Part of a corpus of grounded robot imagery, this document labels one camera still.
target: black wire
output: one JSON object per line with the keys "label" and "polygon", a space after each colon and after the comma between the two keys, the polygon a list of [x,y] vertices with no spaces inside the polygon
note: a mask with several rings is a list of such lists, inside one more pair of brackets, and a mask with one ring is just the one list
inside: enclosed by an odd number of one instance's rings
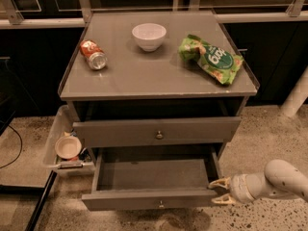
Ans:
{"label": "black wire", "polygon": [[13,162],[15,162],[15,161],[19,158],[19,156],[20,156],[20,154],[21,154],[21,151],[22,151],[22,138],[21,138],[21,136],[19,135],[19,133],[18,133],[14,128],[12,128],[12,126],[8,125],[8,127],[10,127],[10,128],[19,136],[19,140],[20,140],[20,149],[19,149],[19,153],[18,153],[18,155],[16,156],[16,158],[15,158],[14,160],[12,160],[11,162],[9,162],[8,164],[3,165],[3,166],[0,166],[0,169],[3,168],[3,167],[7,167],[7,166],[11,165]]}

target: white tube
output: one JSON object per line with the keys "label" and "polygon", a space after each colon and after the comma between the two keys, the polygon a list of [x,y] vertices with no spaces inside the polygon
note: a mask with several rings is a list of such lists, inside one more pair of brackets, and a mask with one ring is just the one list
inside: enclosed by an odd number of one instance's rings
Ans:
{"label": "white tube", "polygon": [[308,97],[308,67],[300,76],[295,87],[281,106],[281,111],[288,117],[294,116]]}

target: floor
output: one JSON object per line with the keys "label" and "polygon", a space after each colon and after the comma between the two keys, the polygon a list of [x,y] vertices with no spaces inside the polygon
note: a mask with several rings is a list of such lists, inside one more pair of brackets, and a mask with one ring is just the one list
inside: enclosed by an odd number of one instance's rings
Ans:
{"label": "floor", "polygon": [[[0,169],[0,184],[44,186],[49,169],[42,163],[54,117],[16,118],[11,126],[23,142],[20,157]],[[262,171],[283,159],[308,175],[308,106],[292,117],[277,106],[245,107],[242,123],[219,160],[222,175]],[[0,166],[18,154],[20,140],[8,128],[0,137]],[[308,205],[302,199],[258,199],[249,204],[190,209],[90,212],[81,200],[90,175],[57,177],[36,225],[48,230],[297,230],[308,231]],[[0,195],[0,230],[24,230],[36,205],[33,196]]]}

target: bowl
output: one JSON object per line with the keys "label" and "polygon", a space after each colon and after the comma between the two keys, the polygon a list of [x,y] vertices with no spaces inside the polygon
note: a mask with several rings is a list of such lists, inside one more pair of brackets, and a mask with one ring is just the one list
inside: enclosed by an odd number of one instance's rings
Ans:
{"label": "bowl", "polygon": [[71,159],[80,153],[82,145],[78,138],[73,136],[61,137],[57,140],[55,150],[59,157]]}
{"label": "bowl", "polygon": [[144,23],[134,27],[132,34],[136,44],[144,51],[155,51],[162,45],[166,28],[155,23]]}

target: chip bag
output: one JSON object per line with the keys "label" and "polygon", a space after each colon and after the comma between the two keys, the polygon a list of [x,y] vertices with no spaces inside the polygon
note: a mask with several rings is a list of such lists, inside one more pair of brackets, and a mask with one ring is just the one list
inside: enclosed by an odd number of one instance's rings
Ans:
{"label": "chip bag", "polygon": [[194,35],[183,39],[179,54],[184,61],[196,61],[204,71],[223,85],[232,84],[244,61],[242,56],[232,55]]}

